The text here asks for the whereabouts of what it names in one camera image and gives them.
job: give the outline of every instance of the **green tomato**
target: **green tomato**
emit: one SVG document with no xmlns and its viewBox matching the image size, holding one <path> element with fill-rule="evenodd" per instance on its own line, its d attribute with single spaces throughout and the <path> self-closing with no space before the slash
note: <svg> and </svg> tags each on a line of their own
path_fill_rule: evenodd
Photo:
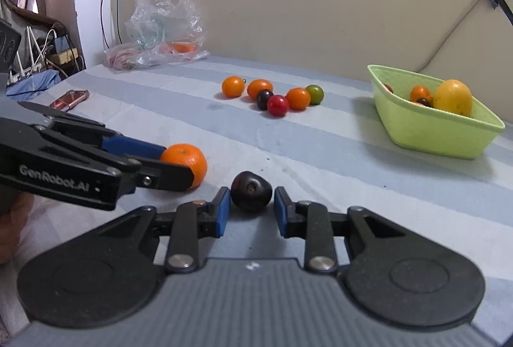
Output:
<svg viewBox="0 0 513 347">
<path fill-rule="evenodd" d="M 324 91 L 319 85 L 308 85 L 305 89 L 310 94 L 310 105 L 319 105 L 324 99 Z"/>
</svg>

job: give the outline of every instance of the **human hand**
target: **human hand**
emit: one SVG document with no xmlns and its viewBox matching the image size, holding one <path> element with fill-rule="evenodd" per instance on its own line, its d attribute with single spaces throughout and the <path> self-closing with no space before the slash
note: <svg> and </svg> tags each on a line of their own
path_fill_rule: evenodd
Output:
<svg viewBox="0 0 513 347">
<path fill-rule="evenodd" d="M 22 193 L 12 204 L 11 210 L 0 216 L 0 264 L 11 259 L 20 243 L 21 230 L 27 224 L 34 195 Z"/>
</svg>

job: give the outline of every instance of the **dark purple fruit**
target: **dark purple fruit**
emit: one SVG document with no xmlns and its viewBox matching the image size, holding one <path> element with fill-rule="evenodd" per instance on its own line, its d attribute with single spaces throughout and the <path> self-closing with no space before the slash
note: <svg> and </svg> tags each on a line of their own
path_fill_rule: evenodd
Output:
<svg viewBox="0 0 513 347">
<path fill-rule="evenodd" d="M 419 98 L 419 99 L 417 99 L 416 102 L 419 103 L 419 104 L 425 105 L 426 107 L 430 107 L 431 106 L 429 101 L 427 99 L 425 99 L 425 98 Z"/>
<path fill-rule="evenodd" d="M 247 213 L 265 210 L 273 196 L 273 187 L 263 177 L 253 172 L 241 172 L 231 184 L 231 200 Z"/>
<path fill-rule="evenodd" d="M 262 89 L 256 96 L 256 106 L 262 111 L 267 110 L 267 101 L 273 96 L 273 92 L 269 89 Z"/>
</svg>

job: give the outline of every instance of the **basket rim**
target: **basket rim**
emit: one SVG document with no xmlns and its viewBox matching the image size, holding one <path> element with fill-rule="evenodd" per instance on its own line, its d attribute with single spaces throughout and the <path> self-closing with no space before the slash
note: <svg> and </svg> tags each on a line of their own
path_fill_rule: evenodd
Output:
<svg viewBox="0 0 513 347">
<path fill-rule="evenodd" d="M 487 121 L 473 119 L 473 118 L 466 117 L 466 116 L 460 115 L 460 114 L 453 114 L 451 112 L 438 110 L 436 108 L 430 108 L 430 107 L 415 105 L 415 104 L 411 103 L 410 101 L 408 101 L 407 99 L 401 98 L 400 96 L 397 96 L 397 95 L 391 93 L 386 88 L 386 86 L 383 84 L 383 82 L 381 82 L 379 80 L 377 75 L 374 73 L 374 70 L 375 69 L 385 69 L 385 70 L 388 70 L 390 72 L 405 72 L 405 73 L 408 73 L 408 74 L 414 74 L 415 76 L 423 77 L 425 79 L 431 79 L 431 80 L 437 80 L 437 81 L 443 82 L 442 79 L 439 79 L 439 78 L 434 77 L 434 76 L 424 75 L 422 73 L 412 72 L 412 71 L 405 70 L 405 69 L 398 69 L 398 68 L 392 68 L 392 67 L 389 67 L 389 66 L 383 66 L 381 64 L 370 64 L 369 66 L 367 66 L 367 68 L 369 70 L 369 73 L 370 73 L 370 76 L 371 76 L 371 80 L 373 81 L 373 83 L 376 84 L 376 86 L 382 92 L 384 92 L 384 96 L 386 97 L 386 99 L 388 99 L 389 101 L 392 101 L 393 103 L 395 103 L 395 104 L 397 104 L 397 105 L 399 105 L 399 106 L 401 106 L 401 107 L 403 107 L 405 109 L 409 109 L 411 111 L 416 111 L 416 112 L 419 112 L 420 114 L 424 114 L 424 115 L 431 115 L 431 116 L 438 117 L 438 118 L 443 118 L 443 119 L 446 119 L 446 120 L 452 120 L 452 121 L 458 122 L 460 124 L 468 124 L 468 125 L 473 126 L 473 127 L 484 128 L 486 130 L 495 131 L 495 132 L 498 132 L 498 133 L 503 132 L 504 129 L 506 128 L 506 125 L 504 124 L 504 122 L 492 110 L 490 110 L 486 105 L 484 105 L 481 101 L 479 101 L 474 96 L 472 96 L 472 99 L 473 99 L 474 103 L 478 103 L 479 105 L 484 107 L 486 110 L 488 110 L 488 112 L 490 114 L 492 114 L 493 117 L 496 119 L 497 124 L 492 124 L 492 123 L 489 123 Z"/>
</svg>

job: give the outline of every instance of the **red tomato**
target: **red tomato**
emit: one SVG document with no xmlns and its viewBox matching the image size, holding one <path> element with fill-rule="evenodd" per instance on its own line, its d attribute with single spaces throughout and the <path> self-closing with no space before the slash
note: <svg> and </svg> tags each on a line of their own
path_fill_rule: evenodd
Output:
<svg viewBox="0 0 513 347">
<path fill-rule="evenodd" d="M 267 101 L 267 111 L 275 117 L 283 117 L 289 110 L 289 103 L 283 95 L 273 95 Z"/>
</svg>

